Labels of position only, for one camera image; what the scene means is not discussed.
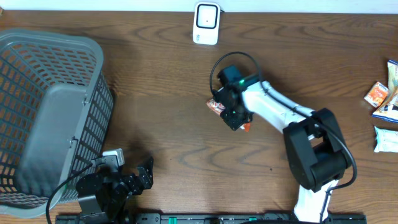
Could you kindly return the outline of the mint green wipes pack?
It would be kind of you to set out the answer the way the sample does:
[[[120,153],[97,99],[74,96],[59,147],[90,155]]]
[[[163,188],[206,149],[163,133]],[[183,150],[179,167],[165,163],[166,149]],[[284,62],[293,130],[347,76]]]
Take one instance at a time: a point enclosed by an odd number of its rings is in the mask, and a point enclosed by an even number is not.
[[[388,129],[374,127],[376,147],[374,152],[398,152],[398,133]]]

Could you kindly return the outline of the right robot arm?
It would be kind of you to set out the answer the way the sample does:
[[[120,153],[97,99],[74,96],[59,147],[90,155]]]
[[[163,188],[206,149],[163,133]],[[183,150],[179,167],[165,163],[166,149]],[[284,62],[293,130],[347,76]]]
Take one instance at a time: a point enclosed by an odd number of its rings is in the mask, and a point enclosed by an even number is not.
[[[334,190],[345,170],[356,168],[335,115],[328,109],[312,110],[276,91],[261,74],[244,77],[234,65],[219,71],[219,90],[212,90],[209,105],[233,130],[243,129],[259,115],[282,133],[290,170],[299,184],[294,215],[301,223],[324,223]]]

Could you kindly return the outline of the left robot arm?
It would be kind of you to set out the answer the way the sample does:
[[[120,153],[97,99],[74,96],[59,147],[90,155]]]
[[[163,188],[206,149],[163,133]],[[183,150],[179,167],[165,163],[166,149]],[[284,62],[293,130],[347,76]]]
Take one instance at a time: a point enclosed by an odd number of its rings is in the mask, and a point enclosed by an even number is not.
[[[81,178],[76,189],[83,223],[127,223],[125,204],[131,197],[140,195],[153,186],[153,176],[90,174]]]

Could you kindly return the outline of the red chocolate bar wrapper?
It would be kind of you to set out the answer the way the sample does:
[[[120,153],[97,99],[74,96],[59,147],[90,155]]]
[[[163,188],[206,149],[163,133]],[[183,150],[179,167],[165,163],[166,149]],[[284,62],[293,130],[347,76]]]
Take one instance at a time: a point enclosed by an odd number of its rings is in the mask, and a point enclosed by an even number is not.
[[[209,99],[206,102],[207,107],[209,107],[210,110],[215,112],[217,115],[221,116],[221,113],[226,110],[226,108],[221,104],[217,103],[214,99]],[[232,128],[233,131],[237,129],[242,129],[245,132],[248,132],[251,128],[251,121],[248,121],[247,123],[240,124],[237,128]]]

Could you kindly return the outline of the yellow snack bag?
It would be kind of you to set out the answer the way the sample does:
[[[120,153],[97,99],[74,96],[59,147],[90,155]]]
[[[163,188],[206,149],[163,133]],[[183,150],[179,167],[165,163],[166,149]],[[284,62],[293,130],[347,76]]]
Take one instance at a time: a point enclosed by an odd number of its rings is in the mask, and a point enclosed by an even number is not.
[[[372,114],[374,118],[380,118],[384,121],[397,123],[397,61],[388,60],[388,89],[389,96],[383,104]]]

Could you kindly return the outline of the small orange tissue pack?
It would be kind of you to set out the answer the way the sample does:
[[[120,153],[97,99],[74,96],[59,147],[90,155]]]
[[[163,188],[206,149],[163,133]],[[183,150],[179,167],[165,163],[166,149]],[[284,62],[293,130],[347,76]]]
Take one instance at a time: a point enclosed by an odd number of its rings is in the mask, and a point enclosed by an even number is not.
[[[375,108],[381,106],[389,95],[389,89],[380,82],[376,82],[368,93],[364,96],[364,100]]]

